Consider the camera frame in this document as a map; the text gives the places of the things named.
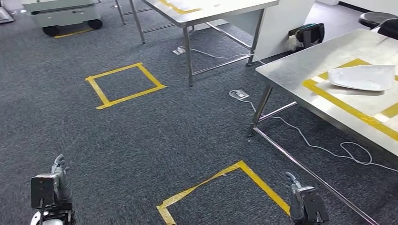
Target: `white cable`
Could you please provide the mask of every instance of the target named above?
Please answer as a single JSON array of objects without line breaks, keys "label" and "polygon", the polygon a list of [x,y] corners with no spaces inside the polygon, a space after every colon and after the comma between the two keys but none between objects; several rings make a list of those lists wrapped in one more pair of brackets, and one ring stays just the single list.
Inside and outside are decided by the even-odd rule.
[{"label": "white cable", "polygon": [[[244,101],[244,100],[241,100],[241,99],[239,99],[239,98],[236,98],[235,96],[232,95],[232,93],[234,93],[234,92],[237,92],[237,90],[232,90],[232,91],[230,91],[230,96],[231,96],[231,97],[233,97],[233,98],[235,98],[235,99],[237,99],[238,101],[241,101],[241,102],[250,103],[250,105],[252,106],[254,112],[256,112],[256,108],[253,106],[253,103],[252,103],[251,101]],[[373,157],[372,157],[372,155],[370,154],[370,152],[369,152],[367,149],[365,149],[364,147],[362,147],[362,146],[360,146],[359,144],[357,144],[357,143],[354,143],[354,142],[343,142],[343,143],[340,143],[340,147],[341,147],[342,149],[344,149],[344,151],[347,152],[347,154],[348,154],[349,156],[337,155],[337,154],[335,154],[335,153],[333,153],[333,152],[331,152],[331,151],[329,151],[329,150],[327,150],[327,149],[325,149],[325,148],[322,148],[322,147],[319,147],[319,146],[310,144],[310,142],[308,142],[307,138],[304,136],[304,134],[303,134],[303,132],[300,130],[300,128],[295,127],[295,126],[293,126],[292,124],[286,122],[282,117],[279,117],[279,116],[271,116],[271,118],[280,119],[280,120],[282,120],[283,123],[285,123],[285,124],[288,125],[289,127],[292,127],[292,128],[294,128],[294,129],[296,129],[296,130],[300,133],[301,137],[304,139],[304,141],[306,142],[306,144],[307,144],[309,147],[324,150],[325,152],[327,152],[327,153],[329,153],[329,154],[331,154],[331,155],[333,155],[333,156],[335,156],[335,157],[351,159],[351,160],[353,160],[354,162],[356,162],[356,163],[358,163],[358,164],[361,164],[361,165],[376,165],[376,166],[380,166],[380,167],[383,167],[383,168],[388,169],[388,170],[392,170],[392,171],[398,172],[398,170],[395,170],[395,169],[386,167],[386,166],[381,165],[381,164],[373,163]],[[350,153],[350,151],[344,147],[345,144],[354,144],[354,145],[360,147],[360,148],[361,148],[362,150],[364,150],[364,151],[367,153],[367,155],[369,156],[369,161],[368,161],[368,162],[361,162],[361,161],[357,160],[357,159]]]},{"label": "white cable", "polygon": [[263,65],[265,65],[265,63],[262,62],[262,61],[260,60],[260,58],[259,58],[257,55],[255,55],[255,54],[240,54],[240,55],[234,55],[234,56],[231,56],[231,57],[222,57],[222,56],[214,56],[214,55],[212,55],[212,54],[209,54],[209,53],[206,53],[206,52],[202,52],[202,51],[197,50],[197,49],[194,49],[194,48],[191,48],[191,50],[192,50],[192,51],[195,51],[195,52],[198,52],[198,53],[202,53],[202,54],[204,54],[204,55],[207,55],[207,56],[210,56],[210,57],[213,57],[213,58],[216,58],[216,59],[226,59],[226,60],[235,58],[235,57],[237,57],[237,56],[252,55],[252,56],[254,56],[260,63],[262,63]]}]

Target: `gray carpet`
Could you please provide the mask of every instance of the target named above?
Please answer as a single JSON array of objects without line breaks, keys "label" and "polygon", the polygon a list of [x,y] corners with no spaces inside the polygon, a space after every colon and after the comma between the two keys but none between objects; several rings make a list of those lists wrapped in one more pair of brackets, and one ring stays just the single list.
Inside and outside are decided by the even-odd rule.
[{"label": "gray carpet", "polygon": [[[112,4],[99,5],[102,29],[60,39],[46,37],[25,14],[0,26],[2,224],[29,223],[30,178],[48,172],[60,153],[72,168],[79,224],[164,224],[156,205],[240,160],[286,202],[285,171],[304,185],[319,186],[260,137],[246,138],[253,112],[228,92],[243,89],[257,104],[264,84],[255,66],[240,62],[213,70],[195,77],[194,87],[188,88],[185,58],[171,53],[182,45],[182,32],[176,27],[152,32],[141,45],[132,16],[122,26]],[[145,28],[167,24],[154,12],[140,17]],[[232,26],[223,28],[249,39]],[[246,52],[213,30],[196,31],[191,39],[192,47],[220,56]],[[198,53],[193,58],[195,70],[222,62]],[[101,101],[84,79],[137,62],[167,88],[97,110]],[[134,69],[102,77],[98,84],[110,99],[151,85]],[[267,110],[288,102],[274,93]],[[353,141],[299,106],[281,116],[302,128],[310,142],[334,152],[343,154],[338,144]],[[261,127],[381,224],[398,224],[396,173],[311,149],[278,120]],[[359,158],[365,155],[353,151]],[[375,162],[394,166],[385,160],[388,156],[370,151]],[[331,225],[366,224],[322,187],[321,193]],[[201,186],[169,210],[180,225],[290,224],[241,171]]]}]

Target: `yellow tape outline on table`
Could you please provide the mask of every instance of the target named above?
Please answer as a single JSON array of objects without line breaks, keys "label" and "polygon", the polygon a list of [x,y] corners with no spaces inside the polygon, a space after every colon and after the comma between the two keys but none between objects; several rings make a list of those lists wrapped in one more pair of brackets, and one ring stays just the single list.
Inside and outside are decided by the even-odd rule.
[{"label": "yellow tape outline on table", "polygon": [[[95,82],[94,79],[99,78],[99,77],[102,77],[102,76],[106,76],[106,75],[109,75],[109,74],[114,74],[114,73],[117,73],[117,72],[120,72],[120,71],[123,71],[123,70],[126,70],[126,69],[134,68],[134,67],[138,67],[139,70],[140,70],[150,81],[152,81],[152,83],[154,83],[155,87],[110,102],[110,101],[108,100],[108,98],[105,96],[104,92],[103,92],[103,91],[101,90],[101,88],[98,86],[97,82]],[[89,76],[89,77],[87,77],[85,80],[88,81],[88,82],[91,84],[92,88],[93,88],[94,91],[97,93],[98,97],[101,99],[101,101],[102,101],[102,103],[103,103],[103,105],[98,106],[97,109],[104,109],[104,108],[107,108],[107,107],[111,107],[111,106],[113,106],[113,105],[115,105],[115,104],[118,104],[118,103],[121,103],[121,102],[130,100],[130,99],[133,99],[133,98],[137,98],[137,97],[139,97],[139,96],[143,96],[143,95],[146,95],[146,94],[149,94],[149,93],[152,93],[152,92],[154,92],[154,91],[157,91],[157,90],[160,90],[160,89],[163,89],[163,88],[166,88],[166,87],[167,87],[167,86],[161,84],[161,83],[160,83],[160,82],[159,82],[159,81],[158,81],[158,80],[157,80],[157,79],[156,79],[156,78],[155,78],[155,77],[142,65],[142,62],[135,63],[135,64],[131,64],[131,65],[129,65],[129,66],[125,66],[125,67],[122,67],[122,68],[119,68],[119,69],[114,69],[114,70],[111,70],[111,71],[108,71],[108,72],[105,72],[105,73],[102,73],[102,74],[98,74],[98,75],[95,75],[95,76]]]},{"label": "yellow tape outline on table", "polygon": [[81,34],[81,33],[89,32],[89,31],[92,31],[92,30],[94,30],[94,29],[78,30],[78,31],[75,31],[75,32],[72,32],[72,33],[69,33],[69,34],[57,35],[57,36],[54,36],[54,38],[63,38],[63,37],[72,36],[72,35],[75,35],[75,34]]},{"label": "yellow tape outline on table", "polygon": [[180,201],[183,199],[185,196],[187,196],[189,193],[194,191],[196,188],[198,188],[201,185],[204,185],[208,183],[211,180],[214,180],[218,177],[221,177],[225,175],[226,173],[229,173],[231,171],[234,171],[236,169],[242,169],[281,209],[284,210],[284,212],[290,216],[289,210],[290,206],[281,198],[278,196],[275,191],[273,191],[257,174],[253,172],[253,170],[250,169],[250,167],[244,163],[243,161],[239,161],[235,163],[234,165],[229,166],[226,169],[221,170],[218,172],[216,175],[213,177],[205,180],[204,182],[191,187],[190,189],[187,189],[181,193],[178,193],[166,200],[163,201],[163,203],[159,206],[156,206],[158,209],[160,215],[164,219],[167,225],[176,225],[176,222],[174,221],[173,217],[171,216],[170,212],[168,211],[167,207]]},{"label": "yellow tape outline on table", "polygon": [[197,12],[197,11],[201,11],[201,8],[196,8],[196,9],[191,9],[191,10],[181,10],[179,9],[177,6],[171,4],[170,2],[166,1],[166,0],[159,0],[161,3],[165,4],[166,6],[170,7],[172,10],[174,10],[175,12],[179,13],[179,14],[188,14],[188,13],[193,13],[193,12]]},{"label": "yellow tape outline on table", "polygon": [[[352,60],[348,63],[345,63],[341,66],[339,66],[338,68],[343,68],[343,67],[354,67],[354,66],[358,66],[358,65],[370,65],[370,63],[365,62],[361,59],[355,59]],[[321,75],[319,75],[318,77],[327,80],[328,79],[328,73],[325,72]],[[303,86],[307,87],[309,90],[311,90],[312,92],[318,94],[319,96],[322,96],[323,98],[325,98],[326,100],[330,101],[331,103],[337,105],[338,107],[344,109],[345,111],[347,111],[349,114],[357,117],[358,119],[362,120],[363,122],[371,125],[372,127],[376,128],[377,130],[385,133],[386,135],[388,135],[389,137],[391,137],[392,139],[398,141],[398,132],[389,128],[388,126],[384,125],[383,123],[381,123],[379,120],[377,120],[374,117],[368,116],[366,114],[364,114],[363,112],[357,110],[356,108],[350,106],[349,104],[343,102],[342,100],[334,97],[333,95],[329,94],[327,91],[317,87],[316,85],[319,82],[313,80],[313,79],[308,79],[303,81]],[[398,115],[398,103],[390,106],[389,108],[383,110],[381,113],[384,114],[385,116],[391,118],[395,115]]]}]

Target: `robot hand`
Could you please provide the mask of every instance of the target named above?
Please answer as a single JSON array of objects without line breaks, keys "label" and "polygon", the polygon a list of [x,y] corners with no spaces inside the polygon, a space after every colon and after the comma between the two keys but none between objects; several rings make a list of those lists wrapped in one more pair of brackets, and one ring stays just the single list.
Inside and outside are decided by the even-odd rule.
[{"label": "robot hand", "polygon": [[289,172],[286,172],[286,176],[291,182],[290,216],[294,224],[320,225],[329,221],[328,213],[317,188],[302,187],[296,177]]},{"label": "robot hand", "polygon": [[65,157],[59,155],[51,166],[51,173],[31,179],[31,207],[38,209],[31,225],[75,225],[72,191],[66,179]]}]

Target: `stool seat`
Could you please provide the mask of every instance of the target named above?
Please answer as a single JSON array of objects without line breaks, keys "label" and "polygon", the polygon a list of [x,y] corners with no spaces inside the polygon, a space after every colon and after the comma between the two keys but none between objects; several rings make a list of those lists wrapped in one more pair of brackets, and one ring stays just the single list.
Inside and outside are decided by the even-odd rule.
[{"label": "stool seat", "polygon": [[362,14],[358,22],[364,26],[369,27],[370,29],[373,29],[385,20],[393,19],[396,17],[396,15],[389,13],[369,12]]}]

